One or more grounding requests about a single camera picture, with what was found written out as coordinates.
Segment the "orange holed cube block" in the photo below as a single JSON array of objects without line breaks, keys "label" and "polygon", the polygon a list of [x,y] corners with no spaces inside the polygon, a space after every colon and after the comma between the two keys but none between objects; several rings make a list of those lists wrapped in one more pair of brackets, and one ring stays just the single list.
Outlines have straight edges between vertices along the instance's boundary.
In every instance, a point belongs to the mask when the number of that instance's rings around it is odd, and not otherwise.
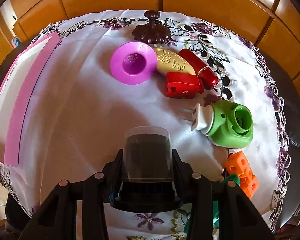
[{"label": "orange holed cube block", "polygon": [[239,187],[250,199],[257,191],[259,183],[244,153],[239,151],[229,155],[223,166],[230,175],[238,176]]}]

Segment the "gold oval embossed case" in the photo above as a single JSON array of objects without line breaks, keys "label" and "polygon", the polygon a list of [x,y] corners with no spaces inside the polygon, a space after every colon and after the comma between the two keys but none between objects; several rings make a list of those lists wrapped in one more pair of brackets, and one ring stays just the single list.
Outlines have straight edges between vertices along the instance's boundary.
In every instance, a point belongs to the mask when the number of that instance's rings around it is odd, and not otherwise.
[{"label": "gold oval embossed case", "polygon": [[178,54],[159,47],[153,48],[157,56],[157,71],[166,76],[169,72],[180,72],[195,75],[194,68]]}]

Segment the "red plastic block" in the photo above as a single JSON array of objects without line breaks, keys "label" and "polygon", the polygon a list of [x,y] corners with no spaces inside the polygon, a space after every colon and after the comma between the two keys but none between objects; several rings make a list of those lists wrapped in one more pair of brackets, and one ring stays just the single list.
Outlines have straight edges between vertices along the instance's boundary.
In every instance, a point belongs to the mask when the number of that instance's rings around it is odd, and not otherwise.
[{"label": "red plastic block", "polygon": [[202,94],[204,86],[196,76],[180,72],[166,74],[165,95],[175,99],[193,99],[196,94]]}]

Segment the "pink white storage box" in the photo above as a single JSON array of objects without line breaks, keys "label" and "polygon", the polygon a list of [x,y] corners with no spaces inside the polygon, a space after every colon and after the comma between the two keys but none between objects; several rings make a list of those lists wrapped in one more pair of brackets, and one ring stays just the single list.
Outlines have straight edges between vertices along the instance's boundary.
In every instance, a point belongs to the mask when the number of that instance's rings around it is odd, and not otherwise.
[{"label": "pink white storage box", "polygon": [[0,86],[0,163],[17,167],[21,132],[33,89],[60,38],[56,32],[28,46]]}]

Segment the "dark brown carved lid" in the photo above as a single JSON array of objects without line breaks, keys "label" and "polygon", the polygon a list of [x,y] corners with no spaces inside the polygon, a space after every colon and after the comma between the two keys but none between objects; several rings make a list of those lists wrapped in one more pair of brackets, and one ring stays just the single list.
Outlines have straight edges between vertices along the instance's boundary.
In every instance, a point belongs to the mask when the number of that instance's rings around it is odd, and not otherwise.
[{"label": "dark brown carved lid", "polygon": [[168,27],[155,21],[160,18],[160,12],[148,10],[143,14],[147,18],[147,24],[137,25],[132,31],[134,40],[143,42],[147,45],[164,44],[171,38]]}]

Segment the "clear cup with dark filter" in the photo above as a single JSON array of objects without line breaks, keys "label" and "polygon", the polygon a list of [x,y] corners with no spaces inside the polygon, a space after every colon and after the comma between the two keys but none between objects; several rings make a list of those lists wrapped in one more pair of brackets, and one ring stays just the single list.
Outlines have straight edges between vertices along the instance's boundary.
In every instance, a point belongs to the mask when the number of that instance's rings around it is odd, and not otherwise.
[{"label": "clear cup with dark filter", "polygon": [[158,183],[173,180],[169,132],[158,126],[139,126],[125,133],[122,180]]}]

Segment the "magenta plastic funnel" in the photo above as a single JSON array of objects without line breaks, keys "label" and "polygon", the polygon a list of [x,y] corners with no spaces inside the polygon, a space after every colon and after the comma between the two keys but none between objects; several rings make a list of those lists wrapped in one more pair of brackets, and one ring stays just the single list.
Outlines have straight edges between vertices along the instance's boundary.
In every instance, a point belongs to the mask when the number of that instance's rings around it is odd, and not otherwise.
[{"label": "magenta plastic funnel", "polygon": [[111,56],[112,76],[126,85],[138,85],[151,78],[157,70],[157,56],[149,45],[142,42],[127,42]]}]

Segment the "red cylindrical tube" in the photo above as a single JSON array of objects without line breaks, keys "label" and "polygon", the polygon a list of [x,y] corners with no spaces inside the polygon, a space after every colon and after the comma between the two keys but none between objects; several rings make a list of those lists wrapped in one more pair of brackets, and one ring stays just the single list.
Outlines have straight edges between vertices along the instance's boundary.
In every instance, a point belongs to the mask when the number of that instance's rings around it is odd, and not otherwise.
[{"label": "red cylindrical tube", "polygon": [[189,49],[182,49],[179,51],[178,55],[184,58],[192,66],[198,79],[202,81],[204,89],[211,90],[219,83],[218,76],[192,51]]}]

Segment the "white floral embroidered tablecloth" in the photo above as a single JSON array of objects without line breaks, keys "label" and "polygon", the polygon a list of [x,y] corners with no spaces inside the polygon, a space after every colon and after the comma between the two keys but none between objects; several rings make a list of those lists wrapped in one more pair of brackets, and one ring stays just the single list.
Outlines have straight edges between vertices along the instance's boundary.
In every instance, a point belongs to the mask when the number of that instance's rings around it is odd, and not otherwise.
[{"label": "white floral embroidered tablecloth", "polygon": [[[20,239],[43,201],[63,179],[86,180],[115,160],[125,133],[158,126],[170,134],[171,149],[195,173],[219,182],[230,174],[229,155],[242,151],[259,187],[250,201],[271,233],[281,215],[290,175],[285,101],[263,55],[248,40],[205,20],[160,12],[156,23],[171,38],[149,45],[176,54],[189,49],[218,76],[219,83],[193,99],[168,98],[166,76],[157,70],[138,85],[117,81],[110,59],[117,48],[135,42],[132,31],[147,24],[142,10],[107,10],[49,24],[15,49],[0,67],[0,86],[16,57],[28,46],[56,32],[60,38],[33,89],[26,110],[17,167],[0,163],[0,182],[8,190],[6,229]],[[212,144],[187,121],[195,104],[228,100],[247,107],[254,135],[245,148]],[[122,180],[114,200],[104,204],[108,239],[187,239],[192,204],[178,198],[173,180],[131,183]]]}]

